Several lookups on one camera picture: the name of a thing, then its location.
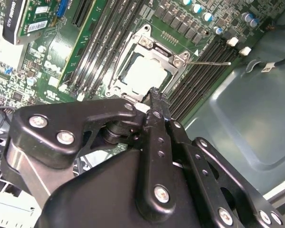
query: blue connector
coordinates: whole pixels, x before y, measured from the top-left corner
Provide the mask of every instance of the blue connector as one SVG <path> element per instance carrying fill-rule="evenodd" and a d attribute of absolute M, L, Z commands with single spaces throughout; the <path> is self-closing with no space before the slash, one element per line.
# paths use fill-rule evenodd
<path fill-rule="evenodd" d="M 68 1 L 69 0 L 61 0 L 61 3 L 59 5 L 59 8 L 57 10 L 57 17 L 63 17 L 65 12 L 66 12 L 66 9 L 67 9 L 67 5 L 68 5 Z"/>

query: ram slot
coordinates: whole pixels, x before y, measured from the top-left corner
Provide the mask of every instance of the ram slot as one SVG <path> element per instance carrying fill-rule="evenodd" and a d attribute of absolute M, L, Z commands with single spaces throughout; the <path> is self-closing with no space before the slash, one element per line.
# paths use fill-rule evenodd
<path fill-rule="evenodd" d="M 216 39 L 208 46 L 198 61 L 232 62 L 237 56 L 238 52 L 234 48 L 229 47 L 224 40 Z M 170 96 L 172 117 L 179 121 L 185 118 L 227 68 L 227 66 L 193 66 Z"/>
<path fill-rule="evenodd" d="M 105 74 L 107 73 L 108 69 L 110 68 L 110 65 L 115 57 L 115 54 L 117 50 L 121 48 L 121 46 L 124 43 L 124 40 L 128 36 L 129 28 L 133 24 L 136 15 L 138 14 L 139 10 L 141 9 L 141 6 L 143 5 L 143 0 L 137 0 L 132 5 L 129 6 L 125 13 L 125 18 L 122 21 L 122 25 L 117 32 L 115 39 L 113 40 L 112 44 L 110 44 L 108 51 L 105 53 L 105 57 L 101 65 L 103 66 L 99 72 L 96 72 L 96 75 L 98 75 L 95 83 L 91 83 L 89 89 L 87 90 L 87 93 L 90 96 L 93 96 L 100 86 Z"/>
<path fill-rule="evenodd" d="M 94 50 L 91 51 L 89 61 L 86 65 L 86 69 L 82 73 L 84 75 L 84 80 L 79 86 L 79 90 L 83 90 L 87 86 L 89 86 L 89 83 L 87 82 L 90 82 L 91 77 L 94 77 L 94 75 L 92 75 L 91 73 L 93 72 L 95 65 L 97 64 L 98 59 L 103 55 L 103 52 L 106 50 L 106 46 L 109 45 L 110 40 L 113 39 L 115 30 L 114 28 L 119 26 L 119 18 L 123 16 L 125 6 L 128 4 L 129 1 L 130 0 L 117 1 L 117 9 L 114 10 L 113 14 L 110 15 L 110 19 L 107 21 L 107 24 L 105 25 L 101 36 L 99 36 L 98 39 L 93 39 L 93 41 L 97 45 L 95 45 Z"/>
<path fill-rule="evenodd" d="M 92 61 L 91 55 L 93 54 L 94 50 L 98 45 L 99 38 L 105 32 L 104 27 L 113 16 L 112 12 L 117 8 L 116 3 L 117 1 L 115 0 L 110 0 L 107 2 L 104 11 L 97 23 L 97 26 L 94 29 L 94 32 L 91 35 L 91 38 L 84 50 L 84 53 L 76 67 L 76 70 L 72 73 L 70 81 L 72 83 L 72 87 L 75 90 L 77 90 L 80 85 L 84 84 L 85 75 L 89 67 L 89 62 Z"/>

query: motherboard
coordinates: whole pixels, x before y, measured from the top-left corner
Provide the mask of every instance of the motherboard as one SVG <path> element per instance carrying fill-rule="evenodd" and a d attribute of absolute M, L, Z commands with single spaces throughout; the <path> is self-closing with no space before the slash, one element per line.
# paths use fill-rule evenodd
<path fill-rule="evenodd" d="M 151 87 L 182 121 L 285 10 L 285 0 L 0 0 L 0 105 L 123 97 Z"/>

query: capacitor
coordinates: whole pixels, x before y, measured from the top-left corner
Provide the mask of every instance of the capacitor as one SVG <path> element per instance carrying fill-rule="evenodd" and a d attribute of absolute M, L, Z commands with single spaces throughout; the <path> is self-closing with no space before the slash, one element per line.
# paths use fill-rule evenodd
<path fill-rule="evenodd" d="M 243 13 L 242 14 L 242 20 L 244 22 L 251 22 L 253 19 L 253 15 L 251 13 Z"/>
<path fill-rule="evenodd" d="M 217 27 L 217 26 L 213 28 L 213 31 L 214 31 L 214 33 L 217 34 L 217 35 L 221 35 L 221 34 L 223 33 L 223 29 L 222 29 L 222 28 L 219 28 L 219 27 Z"/>
<path fill-rule="evenodd" d="M 204 21 L 212 21 L 212 14 L 211 13 L 204 13 L 203 19 L 204 19 Z"/>
<path fill-rule="evenodd" d="M 27 84 L 28 86 L 34 86 L 37 83 L 37 79 L 35 77 L 28 77 Z"/>
<path fill-rule="evenodd" d="M 201 5 L 199 4 L 194 4 L 193 7 L 192 7 L 192 11 L 193 13 L 200 13 L 201 12 Z"/>
<path fill-rule="evenodd" d="M 182 4 L 183 4 L 184 6 L 188 6 L 188 5 L 191 4 L 191 0 L 182 0 Z"/>
<path fill-rule="evenodd" d="M 258 26 L 259 20 L 258 19 L 252 19 L 251 22 L 249 23 L 249 26 L 252 28 L 255 28 Z"/>

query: black memory slot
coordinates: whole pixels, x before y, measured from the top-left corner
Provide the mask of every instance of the black memory slot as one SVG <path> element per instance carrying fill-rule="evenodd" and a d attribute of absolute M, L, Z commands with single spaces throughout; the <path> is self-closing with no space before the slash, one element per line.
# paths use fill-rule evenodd
<path fill-rule="evenodd" d="M 139 10 L 141 9 L 143 3 L 144 3 L 143 0 L 138 0 L 138 3 L 132 4 L 130 10 L 126 14 L 127 18 L 123 22 L 123 29 L 120 32 L 121 35 L 119 36 L 118 41 L 116 42 L 115 48 L 112 49 L 112 52 L 107 53 L 107 61 L 105 62 L 104 67 L 103 67 L 102 71 L 100 72 L 99 77 L 97 78 L 95 85 L 91 89 L 91 92 L 90 92 L 91 96 L 94 95 L 97 88 L 100 86 L 105 74 L 107 73 L 108 69 L 110 68 L 110 65 L 114 59 L 114 56 L 115 56 L 117 50 L 119 50 L 121 48 L 121 45 L 123 44 L 124 40 L 126 39 L 128 32 L 130 30 L 130 27 L 134 23 L 136 15 L 138 14 Z"/>
<path fill-rule="evenodd" d="M 226 61 L 233 61 L 236 58 L 234 53 L 227 53 L 224 56 Z M 187 113 L 203 98 L 203 96 L 211 89 L 213 84 L 219 79 L 221 74 L 227 69 L 227 66 L 211 66 L 211 70 L 207 73 L 207 77 L 204 77 L 204 81 L 199 83 L 194 90 L 189 91 L 190 97 L 182 103 L 182 107 L 186 107 L 185 110 L 180 108 L 176 109 L 173 113 L 178 118 L 184 118 Z"/>
<path fill-rule="evenodd" d="M 125 1 L 117 1 L 117 5 L 114 7 L 114 10 L 112 10 L 113 13 L 109 15 L 108 20 L 106 20 L 106 24 L 103 25 L 101 35 L 96 38 L 95 37 L 92 38 L 95 45 L 94 48 L 90 51 L 89 60 L 86 63 L 85 69 L 82 73 L 84 80 L 79 85 L 80 86 L 79 90 L 88 87 L 90 83 L 92 83 L 92 81 L 94 80 L 94 75 L 92 75 L 90 71 L 94 70 L 95 64 L 97 63 L 99 56 L 102 55 L 107 42 L 112 37 L 112 29 L 111 29 L 112 25 L 116 25 L 115 27 L 118 27 L 118 23 L 116 23 L 115 19 L 120 18 L 120 15 L 123 14 L 124 3 Z"/>
<path fill-rule="evenodd" d="M 215 50 L 219 46 L 219 43 L 214 40 L 211 42 L 211 44 L 208 46 L 208 48 L 204 51 L 204 53 L 199 57 L 197 61 L 199 62 L 205 62 L 205 59 L 209 57 L 213 50 Z M 194 65 L 190 72 L 187 74 L 187 76 L 181 81 L 181 83 L 177 86 L 177 88 L 173 91 L 173 93 L 169 96 L 169 100 L 171 104 L 178 98 L 178 95 L 181 93 L 181 91 L 185 88 L 185 85 L 188 84 L 192 78 L 192 75 L 194 73 L 198 72 L 202 68 L 202 65 Z"/>
<path fill-rule="evenodd" d="M 104 11 L 97 23 L 97 26 L 93 34 L 91 35 L 87 46 L 85 47 L 85 51 L 79 61 L 79 64 L 77 65 L 76 70 L 72 73 L 71 82 L 75 86 L 75 90 L 78 89 L 78 87 L 84 82 L 89 63 L 90 61 L 92 61 L 91 54 L 93 53 L 95 48 L 97 48 L 98 38 L 101 37 L 105 32 L 105 29 L 103 29 L 103 27 L 106 25 L 107 21 L 110 20 L 113 16 L 111 10 L 116 10 L 116 2 L 117 1 L 115 0 L 107 1 Z"/>
<path fill-rule="evenodd" d="M 226 55 L 227 52 L 225 50 L 225 47 L 220 46 L 216 48 L 213 51 L 213 53 L 211 53 L 209 58 L 207 58 L 205 61 L 221 62 L 226 59 Z M 188 96 L 192 95 L 190 94 L 191 90 L 195 89 L 200 83 L 202 83 L 202 80 L 209 75 L 209 71 L 217 68 L 217 66 L 210 66 L 210 65 L 200 65 L 200 66 L 201 66 L 200 70 L 194 72 L 194 75 L 191 77 L 189 83 L 182 89 L 182 92 L 178 96 L 177 102 L 173 102 L 171 104 L 172 110 L 177 111 L 179 106 L 188 98 Z"/>
<path fill-rule="evenodd" d="M 233 61 L 237 58 L 237 56 L 232 55 L 228 61 Z M 194 108 L 198 102 L 203 99 L 204 95 L 211 89 L 211 87 L 215 84 L 215 82 L 219 79 L 219 77 L 224 73 L 227 67 L 222 67 L 216 74 L 211 78 L 208 84 L 202 89 L 202 92 L 198 93 L 198 96 L 195 99 L 192 99 L 190 103 L 187 104 L 187 108 L 185 110 L 180 110 L 178 113 L 174 114 L 178 119 L 184 119 L 190 111 Z"/>
<path fill-rule="evenodd" d="M 88 93 L 90 92 L 91 87 L 93 87 L 93 81 L 95 79 L 96 73 L 102 64 L 108 49 L 114 45 L 113 42 L 115 41 L 116 36 L 117 36 L 118 32 L 120 31 L 120 29 L 122 29 L 122 21 L 128 12 L 128 9 L 131 8 L 131 1 L 128 0 L 126 2 L 126 6 L 123 5 L 121 7 L 122 8 L 120 8 L 120 10 L 118 10 L 118 14 L 120 15 L 118 17 L 118 21 L 116 23 L 112 22 L 111 25 L 107 26 L 107 30 L 110 31 L 110 33 L 109 34 L 107 33 L 107 39 L 106 39 L 107 42 L 102 44 L 104 47 L 101 50 L 101 53 L 98 55 L 98 59 L 96 60 L 94 68 L 93 68 L 92 72 L 90 73 L 89 80 L 87 82 L 87 84 L 90 85 L 89 89 L 87 91 Z"/>
<path fill-rule="evenodd" d="M 224 40 L 214 40 L 198 61 L 232 62 L 238 52 Z M 170 111 L 174 119 L 181 121 L 204 97 L 225 72 L 227 66 L 195 65 L 170 96 Z"/>

